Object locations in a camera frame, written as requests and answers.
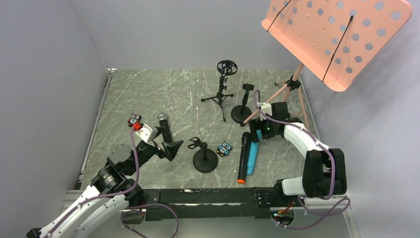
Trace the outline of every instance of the perforated panel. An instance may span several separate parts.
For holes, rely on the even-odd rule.
[[[268,29],[287,2],[271,0],[267,16],[262,21],[264,29]],[[269,33],[322,79],[351,15],[354,16],[353,21],[324,80],[332,90],[344,91],[410,19],[412,8],[408,2],[291,0],[271,26]]]

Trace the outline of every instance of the black microphone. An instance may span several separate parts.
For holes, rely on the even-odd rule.
[[[159,113],[157,119],[159,120],[159,125],[165,127],[162,133],[163,141],[168,144],[172,143],[173,141],[169,130],[168,116],[166,115],[166,113]]]

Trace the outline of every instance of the blue owl toy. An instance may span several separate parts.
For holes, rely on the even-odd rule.
[[[217,147],[217,151],[216,153],[219,154],[221,157],[228,155],[229,151],[232,149],[233,147],[227,143],[226,141],[224,141],[221,145],[219,145]]]

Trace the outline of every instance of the gray marble surface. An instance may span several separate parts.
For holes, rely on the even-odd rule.
[[[130,144],[130,128],[127,120],[132,113],[141,114],[143,122],[158,125],[159,112],[166,112],[172,137],[184,140],[176,158],[169,162],[151,158],[140,169],[140,186],[143,188],[213,188],[273,186],[277,179],[300,176],[304,158],[299,151],[280,136],[260,143],[254,173],[246,184],[238,184],[238,166],[241,136],[249,127],[241,127],[230,117],[230,111],[241,103],[245,90],[243,83],[255,85],[265,101],[278,87],[274,82],[288,79],[293,71],[269,69],[239,69],[230,76],[226,94],[234,93],[224,103],[226,122],[213,101],[201,102],[201,98],[214,96],[218,91],[220,74],[216,69],[192,70],[116,70],[105,98],[99,124],[87,160],[82,188],[85,188],[103,167],[107,156],[118,144]],[[248,106],[254,107],[250,94]],[[281,99],[279,95],[274,102]],[[290,112],[300,112],[298,93],[293,91],[288,100]],[[315,133],[312,118],[310,131]],[[217,168],[208,174],[195,170],[192,158],[198,150],[187,148],[188,139],[198,136],[216,150],[224,140],[233,146],[229,155],[219,157]],[[156,139],[159,144],[161,136]]]

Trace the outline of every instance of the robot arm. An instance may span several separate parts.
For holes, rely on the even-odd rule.
[[[328,195],[331,185],[331,162],[324,147],[332,154],[335,161],[335,179],[333,195],[344,194],[347,189],[344,154],[340,149],[331,149],[328,145],[316,140],[314,142],[307,133],[304,124],[298,118],[290,117],[287,104],[259,103],[261,111],[273,119],[287,122],[278,124],[266,120],[264,116],[251,120],[249,123],[252,140],[259,142],[257,131],[260,130],[263,139],[271,139],[277,135],[290,141],[305,158],[303,175],[297,178],[280,179],[274,190],[281,198],[290,200],[298,195],[307,197],[324,197]]]
[[[141,138],[140,143],[134,148],[137,151],[139,158],[139,167],[155,154],[160,158],[167,158],[172,161],[183,141],[180,140],[169,144],[163,142],[161,147],[158,146],[158,144],[154,142],[154,139],[159,136],[165,128],[163,128],[163,126],[153,127],[148,126],[147,124],[140,124],[140,118],[137,119],[139,123],[132,124],[132,126],[136,126],[136,134]],[[83,194],[53,222],[41,229],[32,229],[28,232],[26,237],[88,237],[93,230],[113,214],[128,206],[142,204],[144,201],[143,190],[137,184],[134,189],[128,193],[115,195],[113,197],[98,198],[83,205],[80,205],[80,203],[99,195],[126,191],[135,183],[133,179],[127,179],[126,176],[133,175],[135,172],[134,151],[129,145],[116,146],[112,150],[112,154],[107,158],[105,166],[98,171],[98,174],[92,179],[91,184],[86,188]],[[60,225],[50,233],[52,228],[58,223],[60,223]]]

